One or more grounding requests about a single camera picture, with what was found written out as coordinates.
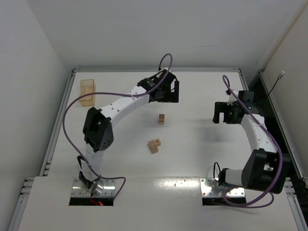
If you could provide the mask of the wooden cube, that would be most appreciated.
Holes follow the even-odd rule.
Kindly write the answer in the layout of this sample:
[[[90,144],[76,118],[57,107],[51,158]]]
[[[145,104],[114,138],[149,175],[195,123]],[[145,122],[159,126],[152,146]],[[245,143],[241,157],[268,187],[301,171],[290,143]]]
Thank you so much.
[[[159,114],[159,120],[165,120],[165,115],[164,114]]]

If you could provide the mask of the wooden block letter H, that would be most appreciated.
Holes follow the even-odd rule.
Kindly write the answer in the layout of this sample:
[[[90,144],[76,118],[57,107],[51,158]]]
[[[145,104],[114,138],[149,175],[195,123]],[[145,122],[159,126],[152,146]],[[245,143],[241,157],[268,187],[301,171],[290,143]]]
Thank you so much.
[[[156,146],[160,146],[161,145],[161,141],[159,139],[155,139],[154,143]]]

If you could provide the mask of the transparent orange plastic container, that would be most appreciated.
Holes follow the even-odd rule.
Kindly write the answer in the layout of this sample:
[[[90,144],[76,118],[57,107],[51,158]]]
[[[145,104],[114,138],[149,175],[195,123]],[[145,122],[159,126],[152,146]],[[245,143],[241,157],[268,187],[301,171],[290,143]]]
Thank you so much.
[[[94,79],[84,79],[80,81],[80,96],[96,92]],[[95,105],[95,95],[87,95],[78,100],[82,107]]]

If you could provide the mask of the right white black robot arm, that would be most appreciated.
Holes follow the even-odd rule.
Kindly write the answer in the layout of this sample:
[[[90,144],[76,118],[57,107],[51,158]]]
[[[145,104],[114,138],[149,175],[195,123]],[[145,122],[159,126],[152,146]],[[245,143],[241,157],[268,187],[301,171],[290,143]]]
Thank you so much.
[[[216,102],[213,122],[219,123],[223,114],[226,124],[239,124],[244,129],[251,148],[251,155],[243,169],[224,168],[218,175],[220,186],[241,186],[245,189],[264,192],[277,176],[270,190],[279,194],[291,165],[291,158],[283,154],[279,158],[277,146],[267,134],[265,118],[254,102],[254,92],[236,91],[237,97],[230,95],[227,102]]]

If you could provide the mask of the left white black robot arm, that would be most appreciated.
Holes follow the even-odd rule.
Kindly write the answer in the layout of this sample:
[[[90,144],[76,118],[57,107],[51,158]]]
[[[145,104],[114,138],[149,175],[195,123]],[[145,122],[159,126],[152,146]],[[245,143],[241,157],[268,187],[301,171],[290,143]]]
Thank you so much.
[[[83,126],[86,143],[85,157],[78,157],[81,167],[79,179],[90,189],[99,178],[98,171],[103,162],[104,151],[114,141],[113,128],[125,116],[135,109],[151,103],[178,103],[180,82],[166,69],[142,79],[127,97],[99,109],[88,110]]]

